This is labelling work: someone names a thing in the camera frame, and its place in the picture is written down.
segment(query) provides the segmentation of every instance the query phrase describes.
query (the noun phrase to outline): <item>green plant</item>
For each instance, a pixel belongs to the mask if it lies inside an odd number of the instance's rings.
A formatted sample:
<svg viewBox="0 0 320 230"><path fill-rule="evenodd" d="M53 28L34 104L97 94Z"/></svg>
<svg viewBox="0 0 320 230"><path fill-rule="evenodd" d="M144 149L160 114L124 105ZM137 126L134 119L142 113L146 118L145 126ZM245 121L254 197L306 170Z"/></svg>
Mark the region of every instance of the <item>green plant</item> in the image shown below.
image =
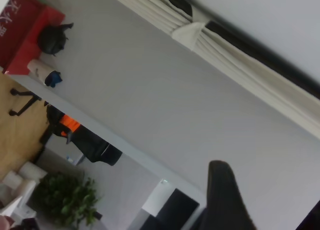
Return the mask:
<svg viewBox="0 0 320 230"><path fill-rule="evenodd" d="M95 181L86 181L63 173L48 173L34 191L33 199L41 210L60 227L79 228L95 221L95 204L98 199Z"/></svg>

